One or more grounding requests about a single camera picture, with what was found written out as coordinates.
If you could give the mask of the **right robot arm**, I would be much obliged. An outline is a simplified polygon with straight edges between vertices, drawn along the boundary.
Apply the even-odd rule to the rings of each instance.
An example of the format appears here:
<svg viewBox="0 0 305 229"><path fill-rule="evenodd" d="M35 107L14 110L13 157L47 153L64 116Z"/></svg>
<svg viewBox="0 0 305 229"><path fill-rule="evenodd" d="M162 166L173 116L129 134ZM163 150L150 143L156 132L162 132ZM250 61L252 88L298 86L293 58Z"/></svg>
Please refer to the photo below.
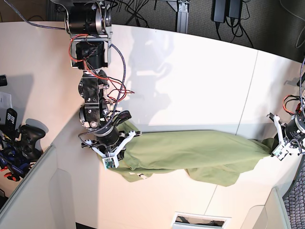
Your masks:
<svg viewBox="0 0 305 229"><path fill-rule="evenodd" d="M111 6L103 0L55 0L65 10L65 30L70 36L71 65L82 70L78 90L84 99L80 123L93 134L81 146L102 158L105 169L119 167L126 145L140 131L120 131L118 125L131 118L129 111L118 111L118 102L127 91L124 80L108 77L103 71L111 63Z"/></svg>

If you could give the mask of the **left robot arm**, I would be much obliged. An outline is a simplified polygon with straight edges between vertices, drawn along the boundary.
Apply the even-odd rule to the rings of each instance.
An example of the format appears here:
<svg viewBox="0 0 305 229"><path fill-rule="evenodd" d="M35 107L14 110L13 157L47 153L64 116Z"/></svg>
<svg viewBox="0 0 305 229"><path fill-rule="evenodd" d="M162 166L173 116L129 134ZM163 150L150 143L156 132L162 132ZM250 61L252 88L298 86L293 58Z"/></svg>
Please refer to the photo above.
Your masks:
<svg viewBox="0 0 305 229"><path fill-rule="evenodd" d="M305 82L305 63L302 62L299 80L299 95L287 95L282 101L282 107L291 116L289 123L281 122L278 115L270 113L267 117L274 123L277 135L277 145L274 146L271 155L283 160L286 155L296 152L298 155L305 154L305 89L302 87ZM287 109L289 102L298 101L294 111Z"/></svg>

